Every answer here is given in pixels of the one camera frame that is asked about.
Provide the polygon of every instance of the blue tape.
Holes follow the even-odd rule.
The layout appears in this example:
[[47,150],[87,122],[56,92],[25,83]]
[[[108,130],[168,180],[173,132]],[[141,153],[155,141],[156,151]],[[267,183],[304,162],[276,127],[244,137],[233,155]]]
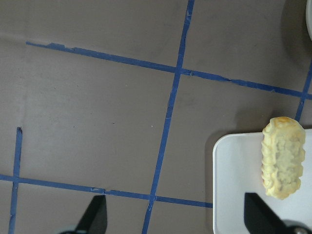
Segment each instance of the blue tape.
[[221,82],[230,82],[233,84],[237,84],[240,86],[245,86],[248,88],[253,88],[253,89],[259,89],[259,90],[264,90],[268,92],[274,92],[274,93],[279,93],[279,94],[286,94],[294,97],[301,97],[302,93],[300,91],[296,90],[291,90],[291,89],[284,89],[272,85],[267,85],[267,84],[260,84],[252,81],[246,81],[246,80],[241,80],[241,79],[229,79],[225,78],[219,75],[215,74],[210,74],[210,73],[205,73],[205,72],[198,72],[198,71],[191,71],[187,69],[182,69],[182,74],[187,75],[187,76],[195,76],[195,77],[200,77],[204,79],[209,79],[209,80],[215,80],[215,81],[221,81]]
[[15,155],[14,155],[14,167],[13,167],[13,187],[11,195],[11,208],[10,208],[10,222],[9,222],[9,234],[14,234],[16,209],[18,205],[18,188],[19,182],[16,181],[20,175],[20,153],[22,144],[22,130],[20,127],[16,129],[16,143],[15,143]]
[[[178,64],[183,62],[183,52],[181,50],[185,50],[185,43],[186,39],[181,43],[181,47],[179,48],[179,54],[178,54]],[[153,63],[153,62],[148,62],[148,61],[142,61],[134,58],[127,58],[127,57],[122,57],[122,56],[117,56],[117,55],[110,55],[106,54],[103,52],[97,52],[93,50],[86,50],[82,48],[67,48],[62,44],[57,44],[57,43],[50,43],[48,45],[43,45],[43,44],[36,44],[27,41],[27,45],[32,45],[36,47],[41,47],[41,48],[46,48],[46,49],[52,49],[52,50],[58,50],[58,51],[63,51],[67,53],[72,53],[72,54],[78,54],[78,55],[83,55],[83,56],[88,56],[88,57],[93,57],[93,58],[98,58],[98,59],[104,59],[108,61],[114,61],[114,62],[120,62],[124,64],[129,64],[129,65],[134,65],[134,66],[140,66],[140,67],[145,67],[145,68],[150,68],[150,69],[155,69],[159,71],[164,71],[164,72],[170,72],[170,73],[175,73],[176,68],[172,66],[167,66],[159,63]],[[251,81],[246,81],[246,80],[240,80],[240,79],[229,79],[225,78],[219,75],[215,74],[210,74],[210,73],[205,73],[205,72],[199,72],[199,71],[192,71],[192,70],[187,70],[181,67],[181,72],[182,75],[187,75],[187,76],[195,76],[195,77],[200,77],[204,79],[210,79],[210,80],[216,80],[216,81],[226,81],[226,82],[231,82],[240,86],[245,86],[248,88],[254,88],[254,89],[259,89],[259,90],[264,90],[268,92],[275,92],[275,93],[280,93],[280,94],[286,94],[294,97],[301,97],[302,93],[296,90],[291,90],[291,89],[284,89],[272,85],[266,85],[266,84],[261,84],[261,83],[256,83],[256,82],[251,82]]]
[[127,58],[127,57],[122,57],[122,56],[117,56],[117,55],[110,55],[106,54],[103,52],[97,52],[93,50],[86,50],[82,48],[67,48],[64,45],[61,44],[56,44],[56,43],[51,43],[48,45],[42,45],[42,44],[35,44],[31,43],[29,41],[26,42],[27,45],[32,45],[36,47],[41,47],[41,48],[46,48],[46,49],[52,49],[52,50],[58,50],[58,51],[63,51],[63,52],[68,52],[72,54],[77,54],[77,55],[83,55],[83,56],[88,56],[88,57],[93,57],[97,59],[104,59],[108,61],[114,61],[114,62],[120,62],[120,63],[125,63],[129,65],[134,65],[134,66],[140,66],[140,67],[146,67],[146,68],[151,68],[159,71],[164,71],[164,72],[175,72],[175,67],[172,66],[167,66],[163,64],[158,64],[154,62],[147,62],[147,61],[142,61],[134,58]]
[[137,194],[137,193],[131,193],[131,192],[116,191],[116,190],[105,191],[105,194],[106,195],[115,195],[115,196],[137,198],[137,199],[143,199],[143,200],[149,200],[150,199],[150,195],[147,195],[147,194]]
[[303,87],[302,96],[301,96],[300,101],[299,101],[299,105],[298,105],[298,109],[297,109],[297,112],[296,112],[296,116],[294,118],[298,122],[299,122],[299,120],[301,118],[301,114],[302,114],[303,107],[304,107],[304,102],[306,101],[306,99],[308,97],[308,91],[309,91],[309,87],[310,87],[310,84],[311,84],[311,79],[312,79],[312,61],[310,63],[308,76],[307,76],[306,82],[305,82],[304,87]]
[[209,202],[184,200],[184,199],[164,197],[164,196],[157,196],[156,201],[169,202],[169,203],[188,205],[188,206],[199,206],[199,207],[206,207],[206,208],[213,207],[213,204]]
[[0,180],[5,180],[5,181],[12,181],[15,182],[15,179],[13,176],[9,176],[9,175],[2,175],[0,174]]
[[40,186],[59,188],[59,189],[69,189],[69,190],[90,192],[90,193],[96,193],[96,194],[104,194],[105,193],[105,189],[101,189],[101,188],[51,182],[51,181],[38,180],[38,179],[19,178],[19,183],[40,185]]
[[14,230],[15,230],[16,209],[18,205],[18,188],[19,188],[19,183],[13,182],[12,195],[11,195],[9,234],[14,234]]
[[148,226],[149,226],[150,219],[151,219],[151,213],[152,213],[153,205],[154,205],[154,202],[156,199],[156,191],[157,191],[157,187],[158,187],[160,171],[161,171],[163,158],[164,158],[164,154],[165,154],[172,112],[173,112],[174,104],[175,104],[175,100],[176,100],[177,89],[178,89],[178,85],[179,85],[179,81],[180,81],[180,77],[181,77],[181,71],[182,71],[184,53],[185,53],[186,36],[187,36],[187,32],[190,28],[193,7],[194,7],[194,0],[189,0],[188,5],[187,5],[187,9],[186,9],[185,19],[184,19],[184,25],[183,25],[182,35],[181,35],[178,58],[177,58],[177,62],[176,62],[175,77],[174,77],[172,90],[171,90],[169,101],[168,101],[166,119],[165,119],[164,129],[163,129],[162,136],[161,136],[161,142],[160,142],[160,147],[159,147],[159,152],[158,152],[158,157],[157,157],[157,163],[156,163],[154,178],[153,178],[152,187],[151,187],[151,193],[150,193],[151,196],[149,199],[149,205],[148,205],[146,213],[145,213],[145,218],[144,218],[144,223],[143,223],[143,228],[142,228],[142,234],[147,234]]
[[16,130],[16,143],[15,143],[15,156],[14,156],[14,168],[13,176],[20,176],[20,154],[21,154],[21,143],[22,143],[22,130],[20,127]]

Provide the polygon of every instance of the white tray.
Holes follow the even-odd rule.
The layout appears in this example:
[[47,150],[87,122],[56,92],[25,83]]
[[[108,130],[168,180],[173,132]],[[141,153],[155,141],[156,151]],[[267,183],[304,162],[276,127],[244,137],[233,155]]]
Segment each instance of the white tray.
[[261,178],[262,133],[226,135],[213,150],[214,234],[248,234],[244,194],[255,192],[282,220],[312,227],[312,129],[306,130],[301,187],[284,200],[266,196]]

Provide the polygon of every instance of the grid line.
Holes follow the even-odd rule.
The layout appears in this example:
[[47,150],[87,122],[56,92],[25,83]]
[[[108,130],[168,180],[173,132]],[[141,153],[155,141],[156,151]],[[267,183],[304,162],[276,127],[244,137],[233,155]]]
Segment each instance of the grid line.
[[174,81],[172,84],[172,89],[171,89],[171,93],[170,93],[170,97],[168,101],[168,108],[167,108],[166,118],[164,122],[163,132],[161,136],[161,142],[160,142],[157,163],[156,163],[154,178],[153,178],[152,187],[151,187],[149,204],[145,213],[142,234],[147,234],[150,219],[151,219],[151,214],[153,210],[153,205],[154,205],[154,202],[156,201],[156,191],[157,191],[161,167],[162,167],[162,163],[163,163],[163,159],[165,155],[166,144],[167,144],[167,139],[168,139],[168,134],[169,134],[169,129],[170,129],[171,117],[172,117],[172,113],[173,113],[173,109],[175,105],[177,89],[179,86],[180,77],[182,73],[182,66],[183,66],[185,45],[186,45],[186,36],[187,36],[187,32],[191,24],[193,7],[194,7],[194,0],[189,0],[187,4],[187,8],[186,8],[183,30],[182,30],[180,46],[179,46],[179,52],[178,52],[177,61],[176,61],[175,77],[174,77]]
[[[67,189],[67,190],[88,192],[88,193],[95,193],[95,194],[102,194],[102,195],[123,196],[123,197],[136,198],[136,199],[142,199],[142,200],[150,199],[149,194],[139,194],[139,193],[125,192],[125,191],[117,191],[117,190],[107,191],[103,188],[81,186],[81,185],[75,185],[75,184],[66,184],[66,183],[52,182],[52,181],[39,180],[39,179],[27,179],[27,178],[20,178],[20,177],[14,177],[14,176],[9,176],[9,175],[2,175],[2,174],[0,174],[0,180],[11,181],[16,184],[31,184],[31,185],[38,185],[38,186],[43,186],[43,187]],[[209,203],[209,202],[185,200],[185,199],[179,199],[179,198],[173,198],[173,197],[156,196],[156,201],[175,203],[175,204],[180,204],[180,205],[212,208],[212,203]]]
[[18,189],[19,182],[17,179],[20,176],[20,154],[21,154],[21,143],[23,135],[20,127],[16,129],[16,143],[15,143],[15,155],[14,155],[14,167],[13,167],[13,187],[11,195],[11,207],[10,207],[10,221],[9,221],[9,234],[14,234],[16,211],[18,204]]
[[[114,61],[114,62],[119,62],[123,64],[134,65],[138,67],[145,67],[145,68],[164,71],[164,72],[175,73],[176,71],[176,67],[163,65],[160,63],[148,62],[144,60],[138,60],[138,59],[123,57],[123,56],[110,55],[110,54],[106,54],[103,52],[97,52],[97,51],[87,50],[87,49],[82,49],[82,48],[77,48],[77,47],[68,48],[62,44],[57,44],[57,43],[50,43],[48,45],[44,45],[44,44],[36,44],[36,43],[27,41],[26,44],[35,46],[35,47],[57,50],[57,51],[87,56],[87,57],[93,57],[97,59],[108,60],[108,61]],[[278,86],[262,84],[262,83],[248,81],[248,80],[231,79],[231,78],[226,78],[220,75],[207,73],[207,72],[201,72],[201,71],[195,71],[195,70],[182,68],[181,75],[199,77],[203,79],[215,80],[215,81],[220,81],[220,82],[230,82],[235,85],[244,86],[247,88],[259,89],[263,91],[274,92],[274,93],[294,96],[298,98],[302,97],[302,92],[297,91],[297,90],[286,89],[286,88],[282,88]],[[306,99],[312,100],[312,94],[307,94]]]
[[306,82],[305,82],[304,87],[303,87],[302,96],[300,98],[298,109],[297,109],[297,113],[296,113],[296,116],[295,116],[295,120],[297,120],[298,122],[299,122],[299,120],[301,118],[301,114],[302,114],[302,111],[303,111],[304,103],[305,103],[305,101],[306,101],[306,99],[308,97],[308,91],[309,91],[309,87],[310,87],[310,84],[311,84],[311,79],[312,79],[312,61],[310,63],[307,79],[306,79]]

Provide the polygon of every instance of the gray floor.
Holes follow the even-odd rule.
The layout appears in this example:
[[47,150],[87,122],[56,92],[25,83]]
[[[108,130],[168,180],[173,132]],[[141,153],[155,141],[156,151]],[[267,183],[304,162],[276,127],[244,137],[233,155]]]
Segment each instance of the gray floor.
[[[157,196],[211,203],[212,148],[295,118],[312,58],[304,0],[195,0]],[[64,44],[175,67],[187,0],[0,1],[0,174],[149,195],[174,72],[27,45]],[[312,102],[300,118],[312,127]],[[0,234],[12,182],[0,180]],[[19,184],[15,234],[75,225],[94,193]],[[142,232],[148,200],[107,195],[107,234]],[[210,234],[212,209],[156,201],[148,234]]]

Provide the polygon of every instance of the baked pastry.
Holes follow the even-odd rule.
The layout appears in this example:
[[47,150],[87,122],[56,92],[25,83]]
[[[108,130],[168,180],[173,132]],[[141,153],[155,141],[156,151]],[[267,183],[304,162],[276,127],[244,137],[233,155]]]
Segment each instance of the baked pastry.
[[261,170],[266,195],[285,199],[300,188],[305,130],[294,119],[276,117],[262,133]]

